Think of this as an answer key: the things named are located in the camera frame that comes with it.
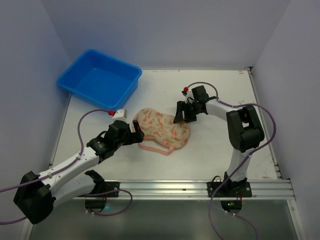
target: blue tray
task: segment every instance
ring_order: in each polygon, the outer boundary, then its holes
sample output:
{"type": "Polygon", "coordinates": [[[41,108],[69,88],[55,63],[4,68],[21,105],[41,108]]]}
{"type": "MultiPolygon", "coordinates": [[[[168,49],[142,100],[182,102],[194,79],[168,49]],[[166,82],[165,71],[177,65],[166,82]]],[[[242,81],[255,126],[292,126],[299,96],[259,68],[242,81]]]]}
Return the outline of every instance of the blue tray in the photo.
{"type": "Polygon", "coordinates": [[[137,66],[90,49],[58,78],[57,84],[99,108],[116,111],[134,93],[141,74],[137,66]]]}

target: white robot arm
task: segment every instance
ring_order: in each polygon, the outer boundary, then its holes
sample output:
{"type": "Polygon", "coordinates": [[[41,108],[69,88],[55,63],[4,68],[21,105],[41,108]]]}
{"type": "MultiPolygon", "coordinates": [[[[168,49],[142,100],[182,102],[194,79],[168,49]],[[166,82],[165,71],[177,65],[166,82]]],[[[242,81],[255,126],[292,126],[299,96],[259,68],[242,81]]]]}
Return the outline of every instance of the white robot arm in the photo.
{"type": "Polygon", "coordinates": [[[129,124],[125,122],[126,117],[125,109],[118,110],[109,129],[89,141],[80,151],[81,154],[78,152],[37,175],[30,171],[22,177],[22,186],[17,189],[13,201],[32,224],[43,221],[56,206],[65,201],[88,193],[104,192],[105,181],[94,170],[75,177],[112,157],[121,146],[143,141],[144,133],[138,121],[133,121],[135,132],[131,132],[129,124]]]}
{"type": "MultiPolygon", "coordinates": [[[[253,106],[233,108],[222,104],[216,97],[209,97],[203,85],[195,87],[191,91],[182,91],[182,93],[185,96],[185,101],[177,102],[174,123],[182,121],[187,123],[194,122],[197,120],[197,114],[201,113],[217,116],[227,122],[228,135],[230,143],[233,146],[233,153],[229,168],[224,174],[224,179],[226,179],[241,164],[248,153],[252,149],[257,148],[265,138],[255,108],[253,106]]],[[[241,168],[231,176],[229,183],[225,185],[224,195],[230,197],[233,194],[230,195],[228,192],[233,191],[238,193],[239,188],[247,188],[247,169],[250,158],[251,155],[241,168]]]]}

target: white panel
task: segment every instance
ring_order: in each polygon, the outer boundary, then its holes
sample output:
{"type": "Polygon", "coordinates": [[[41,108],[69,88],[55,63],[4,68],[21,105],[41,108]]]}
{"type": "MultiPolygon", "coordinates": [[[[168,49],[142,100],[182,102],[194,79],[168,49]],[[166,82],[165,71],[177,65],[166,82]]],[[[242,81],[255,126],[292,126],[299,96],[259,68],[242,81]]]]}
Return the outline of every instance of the white panel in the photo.
{"type": "Polygon", "coordinates": [[[89,48],[144,69],[253,66],[290,0],[42,0],[71,60],[89,48]]]}
{"type": "MultiPolygon", "coordinates": [[[[46,169],[68,95],[56,87],[70,60],[39,0],[0,1],[0,188],[46,169]]],[[[0,222],[23,216],[15,190],[0,195],[0,222]]],[[[0,226],[14,240],[22,223],[0,226]]]]}
{"type": "Polygon", "coordinates": [[[309,239],[319,239],[319,1],[291,1],[253,73],[260,101],[277,121],[280,170],[292,180],[309,239]]]}

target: white table surface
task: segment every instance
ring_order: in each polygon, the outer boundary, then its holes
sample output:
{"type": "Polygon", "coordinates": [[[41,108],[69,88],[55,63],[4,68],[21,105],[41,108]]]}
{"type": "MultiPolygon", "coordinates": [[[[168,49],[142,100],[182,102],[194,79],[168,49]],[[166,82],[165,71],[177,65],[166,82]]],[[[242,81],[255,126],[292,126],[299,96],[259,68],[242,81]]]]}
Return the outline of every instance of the white table surface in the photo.
{"type": "MultiPolygon", "coordinates": [[[[227,103],[237,105],[256,102],[247,71],[145,70],[139,79],[137,90],[125,105],[128,123],[143,108],[154,108],[159,112],[175,115],[177,101],[184,100],[181,94],[183,88],[198,81],[214,84],[219,97],[227,103]]],[[[210,96],[215,95],[209,86],[205,88],[210,96]]],[[[84,113],[92,109],[96,107],[71,97],[54,166],[79,151],[77,123],[84,113]]],[[[104,112],[88,115],[81,125],[84,143],[107,130],[112,122],[112,118],[104,112]]],[[[188,144],[169,156],[142,150],[137,144],[122,146],[113,157],[92,169],[106,180],[210,180],[215,175],[223,177],[233,152],[227,123],[215,116],[200,114],[196,122],[189,123],[189,127],[191,135],[188,144]]],[[[252,156],[248,179],[277,179],[268,147],[252,156]]]]}

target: floral cloth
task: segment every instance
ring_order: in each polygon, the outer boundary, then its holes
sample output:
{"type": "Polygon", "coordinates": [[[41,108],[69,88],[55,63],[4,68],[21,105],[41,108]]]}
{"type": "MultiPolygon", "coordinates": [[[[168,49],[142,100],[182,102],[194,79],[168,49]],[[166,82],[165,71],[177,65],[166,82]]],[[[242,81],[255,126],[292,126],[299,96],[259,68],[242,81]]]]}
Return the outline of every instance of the floral cloth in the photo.
{"type": "Polygon", "coordinates": [[[136,114],[134,120],[139,122],[144,132],[144,140],[157,142],[172,151],[184,147],[190,135],[189,126],[185,122],[174,124],[174,118],[152,108],[144,108],[136,114]]]}

